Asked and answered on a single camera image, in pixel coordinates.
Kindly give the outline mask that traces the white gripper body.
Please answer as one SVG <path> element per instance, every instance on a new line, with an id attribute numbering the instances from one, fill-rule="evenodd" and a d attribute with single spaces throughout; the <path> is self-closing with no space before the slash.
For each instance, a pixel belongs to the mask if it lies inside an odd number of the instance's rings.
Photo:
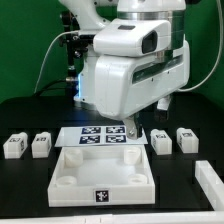
<path id="1" fill-rule="evenodd" d="M 155 55 L 140 58 L 100 56 L 95 67 L 95 105 L 107 118 L 123 120 L 185 86 L 189 79 L 189 44 L 157 71 Z"/>

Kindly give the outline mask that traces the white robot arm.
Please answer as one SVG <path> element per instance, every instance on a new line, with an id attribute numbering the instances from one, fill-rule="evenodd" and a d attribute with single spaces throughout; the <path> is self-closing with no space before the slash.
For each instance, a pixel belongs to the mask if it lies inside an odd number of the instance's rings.
<path id="1" fill-rule="evenodd" d="M 190 51 L 185 0 L 59 0 L 90 38 L 75 100 L 142 135 L 138 113 L 185 86 Z"/>

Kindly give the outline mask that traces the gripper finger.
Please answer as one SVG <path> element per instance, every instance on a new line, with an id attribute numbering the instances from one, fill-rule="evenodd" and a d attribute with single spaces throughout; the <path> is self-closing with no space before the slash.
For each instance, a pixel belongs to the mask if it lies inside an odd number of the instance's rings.
<path id="1" fill-rule="evenodd" d="M 166 122 L 169 118 L 169 109 L 172 102 L 172 97 L 167 95 L 161 98 L 155 107 L 154 118 L 158 122 Z"/>
<path id="2" fill-rule="evenodd" d="M 138 115 L 129 116 L 123 121 L 126 126 L 126 134 L 129 139 L 137 140 L 142 137 L 142 125 L 138 121 Z"/>

